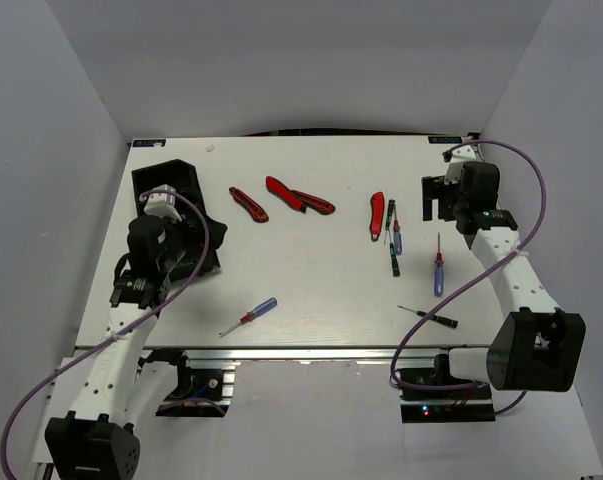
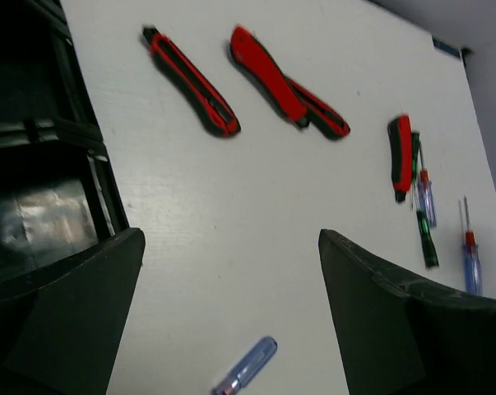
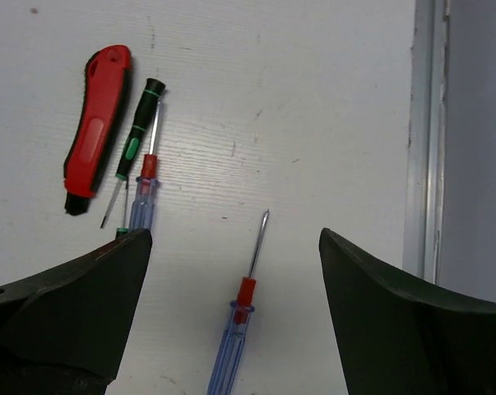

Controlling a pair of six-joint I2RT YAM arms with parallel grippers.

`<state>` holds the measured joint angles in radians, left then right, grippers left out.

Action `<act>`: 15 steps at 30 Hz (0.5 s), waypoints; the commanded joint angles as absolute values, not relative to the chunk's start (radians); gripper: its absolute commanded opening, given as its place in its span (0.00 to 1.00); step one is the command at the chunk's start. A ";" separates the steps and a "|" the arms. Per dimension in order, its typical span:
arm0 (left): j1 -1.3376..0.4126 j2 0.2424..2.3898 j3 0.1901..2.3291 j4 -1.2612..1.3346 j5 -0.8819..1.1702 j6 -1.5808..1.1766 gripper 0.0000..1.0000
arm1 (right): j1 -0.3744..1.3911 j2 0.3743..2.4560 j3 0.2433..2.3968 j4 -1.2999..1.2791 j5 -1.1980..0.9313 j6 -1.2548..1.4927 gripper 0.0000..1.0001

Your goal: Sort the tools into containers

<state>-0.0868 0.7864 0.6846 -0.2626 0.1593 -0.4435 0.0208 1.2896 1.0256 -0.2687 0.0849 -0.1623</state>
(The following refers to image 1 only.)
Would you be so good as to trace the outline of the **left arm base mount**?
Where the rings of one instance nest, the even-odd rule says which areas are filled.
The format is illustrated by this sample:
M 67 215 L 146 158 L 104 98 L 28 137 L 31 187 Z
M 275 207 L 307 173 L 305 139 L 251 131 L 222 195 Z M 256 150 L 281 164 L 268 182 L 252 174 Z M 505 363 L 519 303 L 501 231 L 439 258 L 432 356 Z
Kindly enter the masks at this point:
M 227 413 L 234 391 L 234 362 L 195 359 L 185 350 L 158 349 L 138 360 L 138 373 L 146 365 L 159 363 L 176 369 L 176 386 L 158 407 L 157 416 L 221 418 Z

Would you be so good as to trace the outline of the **small blue handle screwdriver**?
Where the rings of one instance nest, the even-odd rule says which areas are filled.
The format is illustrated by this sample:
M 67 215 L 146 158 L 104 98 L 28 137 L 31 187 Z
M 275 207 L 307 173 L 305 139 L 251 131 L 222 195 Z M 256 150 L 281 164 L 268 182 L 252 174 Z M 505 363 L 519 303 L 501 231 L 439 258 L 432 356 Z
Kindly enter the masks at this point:
M 402 235 L 400 223 L 397 219 L 393 221 L 393 245 L 397 256 L 402 254 Z

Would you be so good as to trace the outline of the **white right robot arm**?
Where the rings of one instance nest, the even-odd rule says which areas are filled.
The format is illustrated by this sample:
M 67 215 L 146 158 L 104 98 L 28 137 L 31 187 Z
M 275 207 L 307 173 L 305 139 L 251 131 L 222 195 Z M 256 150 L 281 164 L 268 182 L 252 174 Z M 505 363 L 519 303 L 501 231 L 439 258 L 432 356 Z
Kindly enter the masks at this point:
M 453 399 L 469 381 L 497 390 L 565 392 L 572 386 L 586 333 L 547 293 L 522 253 L 518 225 L 498 208 L 500 172 L 468 161 L 421 181 L 423 218 L 454 222 L 468 248 L 489 271 L 504 322 L 487 348 L 453 348 L 432 374 L 434 390 Z

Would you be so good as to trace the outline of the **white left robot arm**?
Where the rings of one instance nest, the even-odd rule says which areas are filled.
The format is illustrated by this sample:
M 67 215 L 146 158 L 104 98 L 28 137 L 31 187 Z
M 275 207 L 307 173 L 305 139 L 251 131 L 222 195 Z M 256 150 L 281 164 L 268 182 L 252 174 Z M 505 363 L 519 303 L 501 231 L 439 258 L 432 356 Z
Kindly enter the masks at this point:
M 131 479 L 141 445 L 135 431 L 145 414 L 168 396 L 180 399 L 192 387 L 192 374 L 166 360 L 139 359 L 165 307 L 174 270 L 189 255 L 198 275 L 208 254 L 222 242 L 205 214 L 189 220 L 169 210 L 143 214 L 128 226 L 128 251 L 116 268 L 102 346 L 77 398 L 62 417 L 52 417 L 44 438 L 62 479 Z

